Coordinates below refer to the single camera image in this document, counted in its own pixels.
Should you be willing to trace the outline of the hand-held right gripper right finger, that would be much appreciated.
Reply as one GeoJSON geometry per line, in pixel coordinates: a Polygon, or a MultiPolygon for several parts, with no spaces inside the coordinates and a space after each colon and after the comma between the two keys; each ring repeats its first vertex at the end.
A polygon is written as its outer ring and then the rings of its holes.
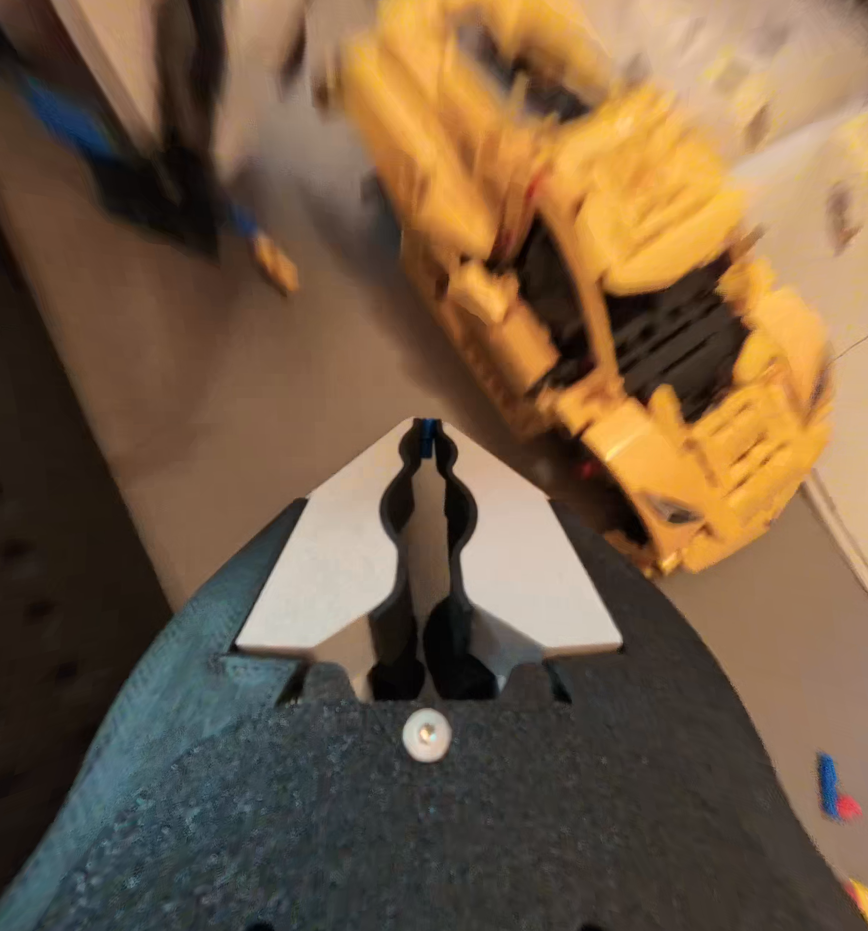
{"type": "Polygon", "coordinates": [[[445,700],[490,700],[515,669],[619,651],[622,634],[533,483],[438,422],[449,589],[426,623],[426,664],[445,700]]]}

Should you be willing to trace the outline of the yellow toy brick car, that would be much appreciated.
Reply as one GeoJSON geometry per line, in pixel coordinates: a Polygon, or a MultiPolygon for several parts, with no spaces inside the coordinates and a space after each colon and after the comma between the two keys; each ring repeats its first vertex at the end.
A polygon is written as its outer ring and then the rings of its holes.
{"type": "Polygon", "coordinates": [[[568,2],[378,2],[323,77],[481,389],[620,493],[607,540],[666,576],[763,535],[831,434],[828,334],[672,98],[568,2]]]}

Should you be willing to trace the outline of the grey desk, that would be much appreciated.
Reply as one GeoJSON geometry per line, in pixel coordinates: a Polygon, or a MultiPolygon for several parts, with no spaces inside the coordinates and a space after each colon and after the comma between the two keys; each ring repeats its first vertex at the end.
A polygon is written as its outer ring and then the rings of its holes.
{"type": "MultiPolygon", "coordinates": [[[[411,414],[436,413],[593,518],[556,450],[510,436],[381,234],[284,187],[307,282],[284,301],[235,244],[217,269],[105,218],[84,169],[0,78],[0,210],[50,339],[173,607],[266,518],[411,414]]],[[[757,542],[664,594],[723,666],[804,827],[868,884],[868,594],[807,493],[757,542]],[[820,808],[816,754],[859,819],[820,808]]]]}

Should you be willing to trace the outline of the long blue axle pin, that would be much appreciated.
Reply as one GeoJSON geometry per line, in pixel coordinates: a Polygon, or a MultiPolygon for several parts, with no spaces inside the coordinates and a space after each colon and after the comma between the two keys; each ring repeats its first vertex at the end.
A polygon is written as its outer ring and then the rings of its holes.
{"type": "Polygon", "coordinates": [[[816,774],[820,808],[828,819],[840,821],[842,819],[842,796],[839,789],[836,763],[831,754],[825,751],[817,752],[816,774]]]}

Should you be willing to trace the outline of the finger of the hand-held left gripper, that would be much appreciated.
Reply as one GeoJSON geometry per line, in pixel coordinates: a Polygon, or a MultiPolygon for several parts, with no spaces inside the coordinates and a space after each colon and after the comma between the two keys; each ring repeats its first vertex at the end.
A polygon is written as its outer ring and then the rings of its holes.
{"type": "Polygon", "coordinates": [[[222,1],[52,2],[132,147],[211,164],[224,73],[222,1]]]}
{"type": "Polygon", "coordinates": [[[224,66],[211,119],[211,163],[231,182],[259,155],[260,124],[305,35],[307,1],[226,1],[224,66]]]}

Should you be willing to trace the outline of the building instruction booklet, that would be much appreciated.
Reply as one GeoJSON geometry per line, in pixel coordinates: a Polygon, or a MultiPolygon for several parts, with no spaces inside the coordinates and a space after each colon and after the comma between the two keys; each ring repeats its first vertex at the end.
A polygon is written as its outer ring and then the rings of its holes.
{"type": "Polygon", "coordinates": [[[868,591],[868,7],[703,6],[703,81],[722,98],[758,252],[830,335],[833,436],[808,494],[868,591]]]}

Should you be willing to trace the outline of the yellow cross connector brick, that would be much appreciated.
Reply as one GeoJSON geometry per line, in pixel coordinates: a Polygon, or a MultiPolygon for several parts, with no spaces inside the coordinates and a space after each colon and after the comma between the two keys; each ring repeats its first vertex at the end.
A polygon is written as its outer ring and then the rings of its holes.
{"type": "Polygon", "coordinates": [[[259,231],[252,239],[254,261],[263,275],[283,294],[299,290],[299,271],[286,252],[265,233],[259,231]]]}

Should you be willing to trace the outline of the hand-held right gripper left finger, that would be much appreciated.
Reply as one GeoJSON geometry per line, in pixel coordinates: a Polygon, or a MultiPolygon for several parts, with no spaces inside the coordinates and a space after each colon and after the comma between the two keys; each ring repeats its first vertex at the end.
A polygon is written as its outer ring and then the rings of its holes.
{"type": "Polygon", "coordinates": [[[396,425],[305,500],[236,639],[239,653],[334,664],[361,700],[414,700],[426,669],[403,534],[422,419],[396,425]]]}

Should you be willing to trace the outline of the small black brick assembly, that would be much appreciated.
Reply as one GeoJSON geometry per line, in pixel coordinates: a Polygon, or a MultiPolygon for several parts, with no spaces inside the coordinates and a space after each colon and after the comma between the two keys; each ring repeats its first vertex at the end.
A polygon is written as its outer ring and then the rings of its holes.
{"type": "Polygon", "coordinates": [[[216,192],[207,159],[175,127],[164,127],[159,149],[141,154],[83,101],[32,76],[21,88],[39,122],[90,169],[110,214],[212,259],[222,230],[256,242],[262,231],[254,217],[216,192]]]}

